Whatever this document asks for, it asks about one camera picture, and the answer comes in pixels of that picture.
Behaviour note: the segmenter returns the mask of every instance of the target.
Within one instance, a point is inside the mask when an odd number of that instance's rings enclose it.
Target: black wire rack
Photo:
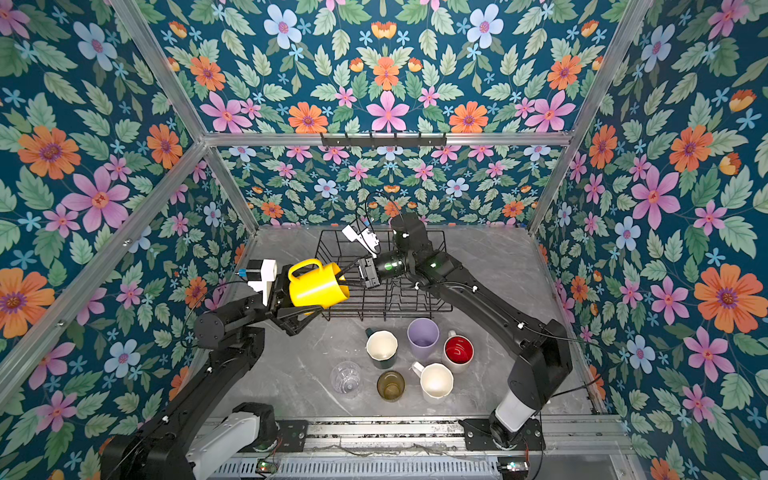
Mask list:
[[[392,231],[376,232],[381,242],[379,249],[387,252],[394,247]],[[445,233],[442,230],[428,230],[427,235],[432,245],[437,250],[445,251]],[[350,242],[341,230],[323,230],[317,243],[315,258],[323,264],[336,262],[341,268],[356,262],[358,258],[368,254],[366,248],[358,242]],[[350,282],[360,282],[360,272],[357,266],[353,267],[344,277]],[[432,317],[433,313],[451,312],[453,306],[437,300],[424,292],[414,288],[414,284],[404,277],[386,280],[376,288],[368,289],[361,286],[349,286],[349,299],[332,306],[323,312],[327,320],[338,318],[366,317]]]

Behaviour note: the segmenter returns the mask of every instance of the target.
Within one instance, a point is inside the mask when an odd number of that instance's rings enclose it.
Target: orange flower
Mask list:
[[[749,107],[757,99],[755,92],[751,90],[739,90],[730,98],[728,107],[731,111],[742,111]]]
[[[197,83],[211,91],[223,90],[227,79],[221,73],[221,67],[215,61],[209,61],[208,57],[192,58],[190,67],[192,75],[196,75]]]
[[[203,300],[203,297],[205,297],[205,294],[208,293],[208,287],[205,286],[206,283],[207,282],[199,276],[193,278],[190,285],[187,287],[187,290],[185,291],[187,298],[184,299],[184,302],[186,302],[187,306],[191,309],[196,309],[197,304],[200,303]]]
[[[22,162],[32,164],[29,170],[41,177],[47,174],[52,180],[60,180],[64,174],[74,172],[72,165],[80,164],[80,155],[75,153],[80,147],[58,128],[50,131],[37,126],[34,135],[23,134],[18,144],[22,146],[18,151]]]
[[[349,63],[349,69],[351,71],[362,71],[362,59],[360,57],[353,58],[352,61]]]
[[[726,175],[736,175],[739,173],[740,168],[741,159],[739,159],[739,154],[736,152],[729,153],[720,161],[720,171]]]
[[[187,37],[187,27],[183,26],[181,23],[171,22],[168,24],[168,27],[170,27],[170,30],[175,33],[178,38]]]
[[[598,377],[598,369],[594,367],[594,365],[589,365],[589,373],[592,374],[592,378],[596,379]],[[601,376],[595,383],[593,383],[594,387],[598,389],[598,393],[600,394],[600,398],[605,400],[605,389],[603,388],[603,385],[605,385],[605,380]]]
[[[283,208],[273,202],[264,202],[261,204],[261,210],[270,218],[281,218],[283,216]]]
[[[587,299],[588,292],[589,288],[584,279],[579,275],[575,276],[573,281],[571,281],[571,293],[574,294],[574,300],[579,303],[584,302]]]
[[[151,137],[147,137],[147,146],[152,149],[152,158],[156,163],[162,163],[170,170],[183,153],[176,132],[170,131],[166,124],[152,125],[149,128]]]
[[[184,384],[184,380],[189,376],[190,368],[188,366],[182,367],[178,375],[174,375],[174,379],[170,381],[170,386],[173,388],[168,392],[168,401],[172,401],[176,398],[176,395],[181,391],[181,386]]]
[[[384,207],[384,213],[391,218],[397,217],[400,214],[400,207],[395,202],[389,202],[386,207]]]
[[[701,274],[704,283],[697,283],[694,290],[694,296],[703,300],[701,315],[707,320],[716,317],[715,328],[725,333],[733,333],[734,323],[742,333],[751,332],[757,328],[753,315],[768,316],[768,300],[753,295],[763,291],[763,284],[754,273],[740,276],[736,265],[724,263],[719,273],[711,266]]]
[[[42,307],[53,303],[53,289],[43,288],[47,282],[37,272],[24,278],[20,268],[0,270],[0,328],[5,338],[27,333],[27,323],[35,325],[45,313]]]
[[[602,169],[609,164],[614,157],[614,148],[618,144],[615,137],[616,129],[609,125],[603,125],[599,132],[592,137],[592,146],[589,147],[589,163],[592,167]]]
[[[485,116],[488,110],[482,105],[478,107],[476,101],[468,101],[466,107],[459,105],[455,113],[449,120],[453,125],[451,131],[455,134],[479,134],[482,127],[488,124],[488,117]]]
[[[243,257],[243,252],[245,251],[245,243],[241,243],[236,249],[235,249],[235,263],[239,263],[240,259]]]
[[[422,65],[422,61],[419,60],[418,58],[411,57],[411,59],[408,60],[408,69],[413,73],[416,73],[417,71],[421,71],[423,67],[424,65]]]
[[[502,212],[505,217],[516,217],[523,213],[525,205],[522,202],[510,202],[504,205]]]
[[[705,134],[705,131],[707,127],[703,125],[697,125],[696,130],[688,127],[680,134],[680,138],[674,139],[672,142],[674,152],[670,155],[670,163],[674,165],[675,170],[683,172],[687,168],[692,172],[699,167],[699,162],[705,161],[710,156],[712,149],[709,146],[713,138],[712,134]]]
[[[322,112],[316,105],[310,107],[310,104],[300,101],[299,105],[291,107],[288,113],[291,115],[288,123],[296,128],[298,134],[324,134],[328,131],[328,119],[321,115]]]
[[[556,61],[552,65],[552,71],[547,75],[549,88],[554,90],[565,90],[568,85],[576,81],[576,75],[581,73],[581,59],[565,55],[561,61]]]
[[[400,67],[395,65],[395,61],[390,57],[381,57],[379,64],[373,67],[374,80],[377,85],[384,90],[392,90],[392,87],[400,81],[397,75],[400,73]]]
[[[589,22],[585,23],[584,26],[581,27],[581,36],[588,37],[589,35],[592,35],[594,31],[598,29],[599,24],[600,22],[595,20],[590,20]]]
[[[654,480],[680,480],[677,470],[670,468],[670,464],[662,458],[654,458],[650,463],[650,476]]]

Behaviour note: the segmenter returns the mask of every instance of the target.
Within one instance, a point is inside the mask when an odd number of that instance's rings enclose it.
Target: purple cup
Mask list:
[[[425,361],[437,348],[440,340],[440,329],[428,318],[417,318],[408,325],[408,341],[411,352],[419,361]]]

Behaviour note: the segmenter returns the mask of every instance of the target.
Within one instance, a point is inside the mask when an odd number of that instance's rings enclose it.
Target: yellow mug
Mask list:
[[[293,272],[307,265],[317,265],[317,268],[302,276],[293,275]],[[349,299],[349,288],[346,285],[339,285],[336,281],[336,274],[340,271],[337,264],[329,263],[324,266],[317,258],[310,258],[290,267],[288,280],[290,280],[289,292],[293,305],[321,305],[323,308],[330,308]]]

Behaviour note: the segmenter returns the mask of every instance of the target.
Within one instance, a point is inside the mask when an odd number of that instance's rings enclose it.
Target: marble surface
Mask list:
[[[254,257],[273,258],[279,265],[314,256],[320,227],[273,229],[265,227],[257,236]],[[453,227],[445,229],[448,252],[461,260],[478,280],[520,310],[540,318],[559,319],[555,302],[541,271],[538,251],[523,229]],[[238,296],[247,287],[237,286]],[[369,415],[485,415],[503,399],[506,379],[514,361],[499,342],[464,313],[454,309],[436,313],[441,331],[439,345],[450,329],[467,336],[475,346],[469,369],[457,374],[450,396],[439,405],[424,401],[419,377],[410,369],[414,357],[406,336],[411,318],[368,319],[317,318],[299,335],[289,337],[271,322],[266,328],[266,348],[256,366],[247,373],[216,407],[213,417],[223,417],[241,402],[269,403],[278,417],[369,416]],[[385,402],[376,391],[377,369],[365,351],[368,327],[387,329],[399,341],[394,370],[406,379],[406,390],[397,402]],[[351,360],[360,366],[362,381],[353,396],[341,395],[330,385],[331,369]],[[440,361],[437,349],[427,363]],[[572,372],[561,390],[583,385],[581,374]],[[543,413],[583,414],[591,412],[586,392],[552,399]]]

